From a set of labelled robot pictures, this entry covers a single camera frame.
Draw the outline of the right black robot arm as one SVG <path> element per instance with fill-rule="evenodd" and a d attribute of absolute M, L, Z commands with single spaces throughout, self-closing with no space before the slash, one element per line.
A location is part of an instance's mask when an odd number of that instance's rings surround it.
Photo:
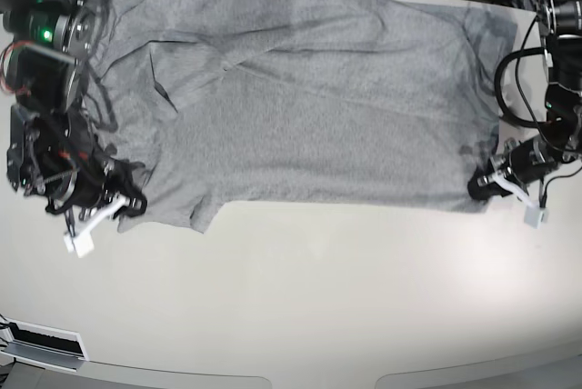
<path fill-rule="evenodd" d="M 129 165 L 99 146 L 82 104 L 97 8 L 89 0 L 1 0 L 13 41 L 1 52 L 1 88 L 11 107 L 7 178 L 47 201 L 49 214 L 82 219 L 113 207 L 136 217 L 147 201 Z"/>

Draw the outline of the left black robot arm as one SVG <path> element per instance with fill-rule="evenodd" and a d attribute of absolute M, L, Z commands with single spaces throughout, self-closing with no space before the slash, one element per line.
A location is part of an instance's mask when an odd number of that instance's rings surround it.
<path fill-rule="evenodd" d="M 497 66 L 494 91 L 504 122 L 532 129 L 536 135 L 519 142 L 506 141 L 502 153 L 488 159 L 467 184 L 470 197 L 486 201 L 495 196 L 527 197 L 530 184 L 540 184 L 540 202 L 554 181 L 552 172 L 581 158 L 581 0 L 535 0 L 532 28 L 540 31 L 540 45 L 521 45 Z M 547 73 L 545 119 L 524 119 L 507 105 L 502 79 L 507 67 L 520 67 L 523 59 L 541 56 Z"/>

